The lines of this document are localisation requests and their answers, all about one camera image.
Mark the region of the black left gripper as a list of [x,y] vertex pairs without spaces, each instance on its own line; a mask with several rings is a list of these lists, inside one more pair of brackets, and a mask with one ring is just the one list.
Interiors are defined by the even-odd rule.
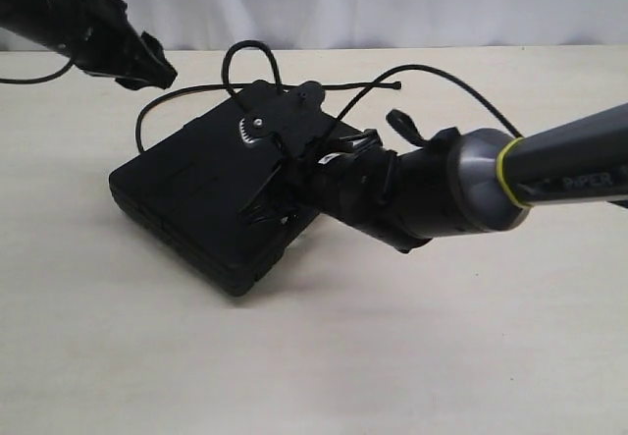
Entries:
[[169,88],[177,70],[161,42],[131,26],[123,0],[43,0],[43,46],[126,89]]

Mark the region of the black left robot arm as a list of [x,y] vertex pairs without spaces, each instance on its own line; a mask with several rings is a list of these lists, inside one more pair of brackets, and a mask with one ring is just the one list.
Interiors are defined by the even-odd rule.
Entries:
[[178,75],[161,42],[133,28],[124,0],[1,0],[1,28],[68,59],[50,75],[3,84],[51,82],[73,67],[129,90],[166,89]]

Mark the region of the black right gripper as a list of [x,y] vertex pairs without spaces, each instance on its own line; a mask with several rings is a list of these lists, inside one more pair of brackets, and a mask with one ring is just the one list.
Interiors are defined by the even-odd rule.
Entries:
[[388,226],[388,151],[375,130],[311,141],[283,158],[238,212],[246,224],[292,218],[306,208],[353,229]]

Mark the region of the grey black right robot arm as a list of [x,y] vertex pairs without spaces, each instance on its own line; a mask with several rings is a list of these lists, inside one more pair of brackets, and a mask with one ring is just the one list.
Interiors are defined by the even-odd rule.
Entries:
[[447,128],[423,138],[405,113],[387,120],[410,151],[285,103],[242,119],[245,144],[270,140],[282,157],[240,217],[253,224],[310,208],[406,253],[437,238],[512,230],[539,205],[627,203],[625,105],[532,136]]

